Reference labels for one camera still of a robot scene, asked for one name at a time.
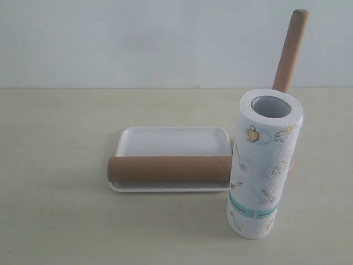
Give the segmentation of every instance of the cardboard tube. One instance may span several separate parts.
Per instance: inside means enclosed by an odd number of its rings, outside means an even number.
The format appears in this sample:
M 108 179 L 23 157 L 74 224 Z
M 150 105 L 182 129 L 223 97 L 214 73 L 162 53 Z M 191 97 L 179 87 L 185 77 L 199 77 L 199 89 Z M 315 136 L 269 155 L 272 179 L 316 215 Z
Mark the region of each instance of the cardboard tube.
M 308 17 L 305 9 L 293 11 L 272 89 L 289 92 Z
M 121 156 L 108 162 L 109 182 L 229 182 L 231 156 Z

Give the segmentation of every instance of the white wall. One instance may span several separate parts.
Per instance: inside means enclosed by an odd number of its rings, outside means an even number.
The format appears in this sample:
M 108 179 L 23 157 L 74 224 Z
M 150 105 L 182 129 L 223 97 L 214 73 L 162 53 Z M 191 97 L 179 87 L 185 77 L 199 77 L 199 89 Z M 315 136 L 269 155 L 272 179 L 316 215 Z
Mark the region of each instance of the white wall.
M 0 0 L 0 87 L 270 87 L 296 8 L 292 85 L 353 86 L 350 0 Z

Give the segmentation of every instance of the empty cardboard roll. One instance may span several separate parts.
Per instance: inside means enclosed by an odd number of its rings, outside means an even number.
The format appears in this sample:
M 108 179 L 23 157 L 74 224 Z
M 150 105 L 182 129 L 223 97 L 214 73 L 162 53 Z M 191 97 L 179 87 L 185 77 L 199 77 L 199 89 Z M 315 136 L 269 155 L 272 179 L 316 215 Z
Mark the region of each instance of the empty cardboard roll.
M 109 182 L 229 182 L 231 156 L 121 156 L 108 162 Z

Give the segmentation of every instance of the countertop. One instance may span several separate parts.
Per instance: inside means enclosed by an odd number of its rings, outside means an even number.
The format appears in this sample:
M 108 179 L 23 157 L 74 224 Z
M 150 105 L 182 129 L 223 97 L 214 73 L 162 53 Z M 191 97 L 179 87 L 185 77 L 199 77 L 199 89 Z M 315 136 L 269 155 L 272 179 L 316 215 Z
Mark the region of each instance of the countertop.
M 304 108 L 274 227 L 238 236 L 227 192 L 121 194 L 108 158 L 130 126 L 231 138 L 249 89 L 0 90 L 1 264 L 351 264 L 353 89 L 292 89 Z

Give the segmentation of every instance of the white plastic tray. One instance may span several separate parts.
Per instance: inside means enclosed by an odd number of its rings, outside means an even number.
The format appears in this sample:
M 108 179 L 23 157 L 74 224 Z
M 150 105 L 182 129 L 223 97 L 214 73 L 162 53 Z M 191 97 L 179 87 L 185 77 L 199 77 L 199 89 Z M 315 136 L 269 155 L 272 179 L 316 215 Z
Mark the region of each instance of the white plastic tray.
M 228 133 L 218 127 L 130 127 L 119 139 L 115 156 L 231 156 Z M 229 183 L 109 182 L 118 192 L 216 192 Z

